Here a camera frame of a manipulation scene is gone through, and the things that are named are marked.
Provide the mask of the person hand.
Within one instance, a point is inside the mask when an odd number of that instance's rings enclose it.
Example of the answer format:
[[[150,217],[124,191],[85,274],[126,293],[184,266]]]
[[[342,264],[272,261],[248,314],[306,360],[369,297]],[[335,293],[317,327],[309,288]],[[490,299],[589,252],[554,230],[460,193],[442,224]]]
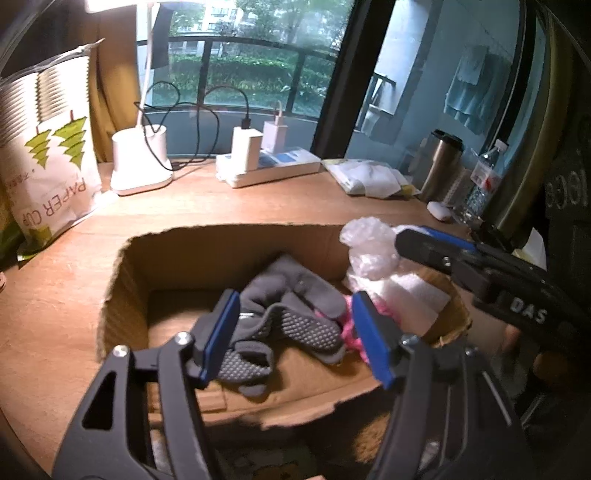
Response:
[[[550,352],[528,347],[522,332],[513,325],[507,325],[501,346],[502,354],[509,364],[522,364],[531,368],[533,375],[544,381],[552,381],[561,369],[555,371],[553,356]]]

